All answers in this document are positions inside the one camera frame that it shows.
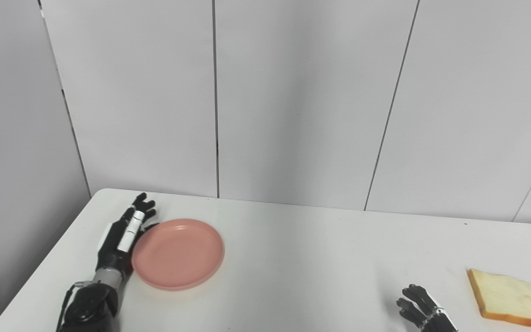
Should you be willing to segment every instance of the slice of bread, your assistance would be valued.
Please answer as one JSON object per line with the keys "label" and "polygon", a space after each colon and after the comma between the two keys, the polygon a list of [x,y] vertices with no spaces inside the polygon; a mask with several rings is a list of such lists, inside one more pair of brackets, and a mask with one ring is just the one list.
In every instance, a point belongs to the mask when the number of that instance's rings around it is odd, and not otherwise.
{"label": "slice of bread", "polygon": [[507,275],[468,270],[481,316],[531,326],[531,284]]}

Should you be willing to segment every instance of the tabletop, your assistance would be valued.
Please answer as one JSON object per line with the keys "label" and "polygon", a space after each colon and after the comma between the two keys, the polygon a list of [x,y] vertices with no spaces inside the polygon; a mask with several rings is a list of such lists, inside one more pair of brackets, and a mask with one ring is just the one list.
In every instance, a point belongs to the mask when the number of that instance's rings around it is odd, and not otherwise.
{"label": "tabletop", "polygon": [[[98,191],[0,316],[0,332],[53,332],[68,287],[93,277],[97,244],[139,192]],[[189,290],[136,274],[121,332],[413,332],[395,301],[424,286],[461,332],[529,332],[483,319],[466,269],[531,282],[531,225],[149,193],[158,221],[202,220],[225,244]]]}

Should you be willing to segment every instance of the robotic arm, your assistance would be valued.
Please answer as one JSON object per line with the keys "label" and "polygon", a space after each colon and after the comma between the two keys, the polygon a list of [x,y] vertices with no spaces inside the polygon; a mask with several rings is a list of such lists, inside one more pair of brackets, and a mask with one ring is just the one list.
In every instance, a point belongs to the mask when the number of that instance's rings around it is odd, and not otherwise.
{"label": "robotic arm", "polygon": [[[156,214],[155,202],[146,202],[141,193],[130,208],[115,221],[97,253],[95,276],[91,281],[76,282],[65,295],[57,332],[117,332],[118,289],[132,274],[131,250],[137,240],[154,225],[141,228]],[[67,306],[72,292],[78,290]]]}
{"label": "robotic arm", "polygon": [[421,332],[458,332],[448,314],[427,294],[425,288],[411,284],[403,289],[403,295],[406,297],[396,301],[401,308],[399,313]]}

